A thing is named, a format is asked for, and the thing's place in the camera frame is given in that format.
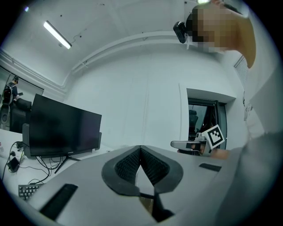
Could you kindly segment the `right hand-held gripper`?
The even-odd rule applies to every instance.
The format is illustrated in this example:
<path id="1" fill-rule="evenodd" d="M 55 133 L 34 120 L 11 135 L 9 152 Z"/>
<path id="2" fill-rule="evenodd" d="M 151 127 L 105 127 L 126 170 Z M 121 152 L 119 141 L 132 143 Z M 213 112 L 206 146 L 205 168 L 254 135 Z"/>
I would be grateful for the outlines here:
<path id="1" fill-rule="evenodd" d="M 172 141 L 171 147 L 180 153 L 201 153 L 202 156 L 211 156 L 214 148 L 224 142 L 224 136 L 219 125 L 196 134 L 195 141 Z"/>

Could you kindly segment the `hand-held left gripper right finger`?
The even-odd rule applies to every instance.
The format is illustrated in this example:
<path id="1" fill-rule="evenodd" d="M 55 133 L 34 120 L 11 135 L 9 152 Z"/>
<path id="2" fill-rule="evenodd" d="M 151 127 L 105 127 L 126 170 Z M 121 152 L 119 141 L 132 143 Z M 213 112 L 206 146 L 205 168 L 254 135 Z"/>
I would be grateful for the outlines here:
<path id="1" fill-rule="evenodd" d="M 165 164 L 154 175 L 159 181 L 152 216 L 141 226 L 216 226 L 228 185 L 228 160 L 181 154 L 141 146 L 143 164 Z"/>

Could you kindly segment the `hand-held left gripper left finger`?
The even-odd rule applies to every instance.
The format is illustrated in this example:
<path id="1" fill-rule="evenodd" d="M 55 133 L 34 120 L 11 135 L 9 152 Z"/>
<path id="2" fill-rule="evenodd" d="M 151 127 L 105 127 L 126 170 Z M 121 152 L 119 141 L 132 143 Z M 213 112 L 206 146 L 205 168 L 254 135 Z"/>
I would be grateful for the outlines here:
<path id="1" fill-rule="evenodd" d="M 139 146 L 78 161 L 46 182 L 29 200 L 40 226 L 153 226 L 135 185 Z"/>

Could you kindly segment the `person's right forearm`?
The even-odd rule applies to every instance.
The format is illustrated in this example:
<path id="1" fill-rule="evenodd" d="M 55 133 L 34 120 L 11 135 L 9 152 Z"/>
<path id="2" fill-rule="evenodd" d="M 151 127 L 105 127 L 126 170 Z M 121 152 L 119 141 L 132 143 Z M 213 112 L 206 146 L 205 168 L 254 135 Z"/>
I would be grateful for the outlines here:
<path id="1" fill-rule="evenodd" d="M 223 150 L 215 148 L 211 151 L 210 157 L 225 160 L 228 158 L 230 151 L 229 150 Z"/>

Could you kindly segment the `dark framed glass window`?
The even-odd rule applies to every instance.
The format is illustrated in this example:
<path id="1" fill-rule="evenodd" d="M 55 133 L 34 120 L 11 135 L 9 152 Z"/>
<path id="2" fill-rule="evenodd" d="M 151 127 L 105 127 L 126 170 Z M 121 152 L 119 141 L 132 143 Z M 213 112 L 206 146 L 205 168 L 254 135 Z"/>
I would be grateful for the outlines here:
<path id="1" fill-rule="evenodd" d="M 198 132 L 219 125 L 227 139 L 226 104 L 234 101 L 234 96 L 212 91 L 187 88 L 188 100 L 188 140 L 193 141 Z"/>

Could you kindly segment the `black keyboard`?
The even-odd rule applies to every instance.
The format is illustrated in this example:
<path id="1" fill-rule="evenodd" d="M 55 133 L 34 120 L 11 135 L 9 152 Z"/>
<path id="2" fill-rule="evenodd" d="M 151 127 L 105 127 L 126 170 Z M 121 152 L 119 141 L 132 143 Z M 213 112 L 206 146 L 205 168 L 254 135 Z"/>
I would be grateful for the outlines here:
<path id="1" fill-rule="evenodd" d="M 44 183 L 18 185 L 18 196 L 23 200 L 29 200 L 43 185 Z"/>

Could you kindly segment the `black curved monitor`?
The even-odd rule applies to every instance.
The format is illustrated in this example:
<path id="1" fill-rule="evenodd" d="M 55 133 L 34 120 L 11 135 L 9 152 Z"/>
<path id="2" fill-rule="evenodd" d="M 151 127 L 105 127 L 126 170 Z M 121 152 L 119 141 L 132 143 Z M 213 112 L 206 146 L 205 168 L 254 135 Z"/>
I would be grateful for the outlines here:
<path id="1" fill-rule="evenodd" d="M 102 116 L 37 94 L 29 123 L 31 157 L 71 159 L 98 150 Z"/>

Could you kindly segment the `person's white printed shirt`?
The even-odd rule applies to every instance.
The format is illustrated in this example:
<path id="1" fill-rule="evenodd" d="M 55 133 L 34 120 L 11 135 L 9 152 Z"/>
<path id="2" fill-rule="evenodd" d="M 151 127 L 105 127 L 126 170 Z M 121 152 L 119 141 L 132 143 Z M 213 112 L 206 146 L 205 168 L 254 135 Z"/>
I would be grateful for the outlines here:
<path id="1" fill-rule="evenodd" d="M 279 218 L 283 195 L 283 62 L 257 50 L 244 92 L 249 139 L 217 212 L 217 226 L 266 226 Z"/>

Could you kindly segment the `black power adapter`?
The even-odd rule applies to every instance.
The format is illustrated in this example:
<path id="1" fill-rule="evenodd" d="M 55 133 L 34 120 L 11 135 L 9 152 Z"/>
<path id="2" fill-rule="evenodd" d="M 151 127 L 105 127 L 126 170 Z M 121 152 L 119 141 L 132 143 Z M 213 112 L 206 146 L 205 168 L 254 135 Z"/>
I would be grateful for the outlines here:
<path id="1" fill-rule="evenodd" d="M 18 171 L 18 168 L 19 168 L 19 160 L 16 157 L 9 158 L 7 166 L 8 166 L 9 172 L 15 173 Z"/>

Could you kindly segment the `white wall vent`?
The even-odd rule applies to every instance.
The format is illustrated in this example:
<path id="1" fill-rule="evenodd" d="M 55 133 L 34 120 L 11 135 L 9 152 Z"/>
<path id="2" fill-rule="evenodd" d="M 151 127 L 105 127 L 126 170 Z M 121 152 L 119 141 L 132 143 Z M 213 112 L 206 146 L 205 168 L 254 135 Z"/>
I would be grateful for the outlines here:
<path id="1" fill-rule="evenodd" d="M 241 81 L 243 88 L 245 88 L 246 80 L 247 80 L 247 73 L 248 73 L 248 66 L 247 66 L 247 61 L 243 55 L 235 63 L 234 68 L 237 71 L 238 77 Z"/>

